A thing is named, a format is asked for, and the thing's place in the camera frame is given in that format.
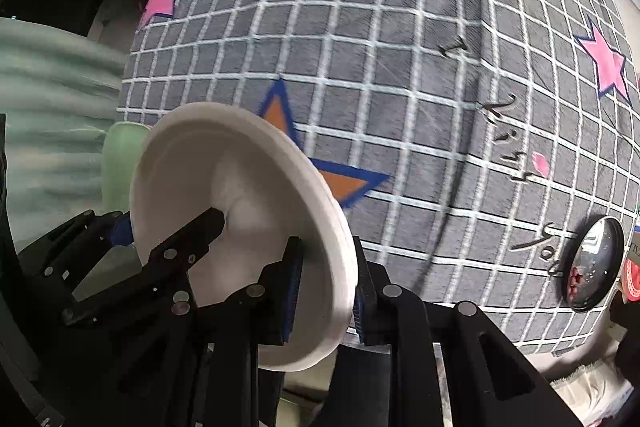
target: white cloth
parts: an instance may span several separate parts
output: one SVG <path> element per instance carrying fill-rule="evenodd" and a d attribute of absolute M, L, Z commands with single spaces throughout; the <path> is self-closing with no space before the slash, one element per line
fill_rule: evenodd
<path fill-rule="evenodd" d="M 617 413 L 634 389 L 607 360 L 582 366 L 570 377 L 552 382 L 551 387 L 586 427 Z"/>

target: red object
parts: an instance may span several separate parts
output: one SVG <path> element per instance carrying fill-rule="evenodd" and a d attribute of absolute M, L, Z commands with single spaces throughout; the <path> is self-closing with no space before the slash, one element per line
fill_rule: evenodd
<path fill-rule="evenodd" d="M 622 289 L 630 301 L 640 301 L 640 266 L 628 259 L 622 269 Z"/>

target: metal rivet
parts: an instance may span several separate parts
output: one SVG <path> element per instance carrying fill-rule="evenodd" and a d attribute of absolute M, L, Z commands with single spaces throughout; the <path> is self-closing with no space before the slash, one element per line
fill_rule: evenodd
<path fill-rule="evenodd" d="M 478 311 L 478 307 L 473 302 L 462 301 L 458 304 L 458 311 L 467 317 L 473 317 Z"/>
<path fill-rule="evenodd" d="M 176 302 L 173 306 L 171 306 L 171 312 L 174 315 L 186 315 L 189 313 L 191 306 L 189 306 L 188 302 L 180 301 Z"/>
<path fill-rule="evenodd" d="M 261 284 L 252 284 L 247 287 L 246 294 L 250 297 L 262 297 L 264 295 L 264 286 Z"/>
<path fill-rule="evenodd" d="M 382 288 L 382 293 L 387 297 L 398 297 L 402 293 L 402 288 L 396 284 L 387 284 Z"/>
<path fill-rule="evenodd" d="M 184 290 L 174 293 L 174 302 L 189 302 L 189 294 Z"/>

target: green curtain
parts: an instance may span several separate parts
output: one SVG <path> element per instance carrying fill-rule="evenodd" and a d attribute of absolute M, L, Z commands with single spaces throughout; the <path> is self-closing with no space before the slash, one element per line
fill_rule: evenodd
<path fill-rule="evenodd" d="M 49 26 L 0 18 L 7 213 L 17 250 L 101 210 L 102 142 L 126 56 Z"/>

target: grid pattern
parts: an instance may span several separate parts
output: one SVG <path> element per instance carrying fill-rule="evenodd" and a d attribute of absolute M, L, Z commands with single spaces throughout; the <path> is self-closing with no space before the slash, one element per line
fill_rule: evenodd
<path fill-rule="evenodd" d="M 200 100 L 256 112 L 281 74 L 307 155 L 390 175 L 347 211 L 370 260 L 425 300 L 478 302 L 524 353 L 564 349 L 604 305 L 574 314 L 540 248 L 510 247 L 553 222 L 557 257 L 597 212 L 628 235 L 640 182 L 638 116 L 597 98 L 572 39 L 587 15 L 635 78 L 612 0 L 177 0 L 173 20 L 136 35 L 118 115 L 154 124 Z M 443 57 L 458 35 L 468 51 Z M 488 124 L 480 104 L 510 94 L 518 104 Z M 518 150 L 519 164 L 500 157 Z M 548 178 L 510 181 L 532 152 Z"/>

